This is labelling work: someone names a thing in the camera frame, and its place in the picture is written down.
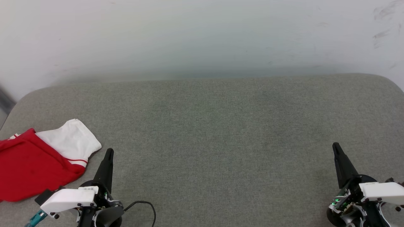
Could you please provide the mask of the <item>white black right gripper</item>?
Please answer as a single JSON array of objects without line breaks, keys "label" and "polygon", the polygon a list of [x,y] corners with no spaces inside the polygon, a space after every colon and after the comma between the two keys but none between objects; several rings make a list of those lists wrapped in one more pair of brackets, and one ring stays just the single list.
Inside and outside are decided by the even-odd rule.
[{"label": "white black right gripper", "polygon": [[397,211],[403,209],[403,185],[392,178],[379,183],[358,175],[339,143],[333,143],[332,149],[340,191],[326,211],[329,222],[335,227],[395,227],[382,208],[391,204]]}]

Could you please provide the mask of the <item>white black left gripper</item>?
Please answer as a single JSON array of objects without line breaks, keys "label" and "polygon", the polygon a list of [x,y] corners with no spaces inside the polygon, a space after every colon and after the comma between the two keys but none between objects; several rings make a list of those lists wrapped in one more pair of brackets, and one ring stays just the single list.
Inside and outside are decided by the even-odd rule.
[{"label": "white black left gripper", "polygon": [[120,227],[123,204],[111,196],[114,150],[108,148],[92,181],[77,189],[60,187],[40,194],[40,211],[54,219],[64,211],[76,217],[78,227]]}]

